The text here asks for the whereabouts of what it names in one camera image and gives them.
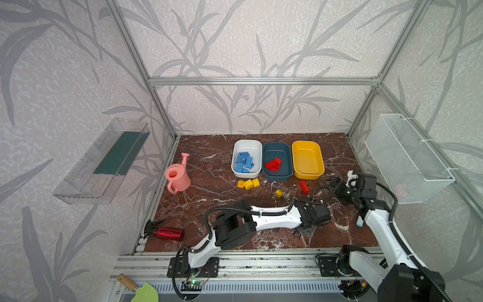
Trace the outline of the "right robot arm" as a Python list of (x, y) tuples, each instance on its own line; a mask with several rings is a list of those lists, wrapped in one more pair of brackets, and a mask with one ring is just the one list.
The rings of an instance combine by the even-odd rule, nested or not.
[(357, 171), (350, 171), (346, 181), (334, 177), (328, 184), (341, 203), (358, 211), (386, 260), (383, 266), (363, 248), (344, 245), (337, 260), (341, 274), (358, 274), (378, 301), (451, 300), (442, 275), (427, 268), (399, 231), (394, 221), (399, 200), (387, 186), (376, 176)]

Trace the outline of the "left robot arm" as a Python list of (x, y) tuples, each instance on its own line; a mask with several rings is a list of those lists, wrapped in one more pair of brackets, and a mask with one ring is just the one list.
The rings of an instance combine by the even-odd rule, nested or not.
[(262, 230), (289, 229), (308, 236), (330, 220), (327, 205), (297, 199), (279, 208), (258, 207), (247, 200), (233, 206), (210, 208), (204, 215), (207, 235), (195, 246), (179, 249), (172, 258), (169, 276), (180, 278), (202, 269), (219, 251), (240, 247)]

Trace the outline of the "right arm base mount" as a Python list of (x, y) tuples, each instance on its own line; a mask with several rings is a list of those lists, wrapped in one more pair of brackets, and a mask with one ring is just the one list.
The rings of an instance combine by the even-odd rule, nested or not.
[(338, 256), (335, 254), (317, 254), (314, 261), (319, 269), (321, 277), (345, 277), (337, 265)]

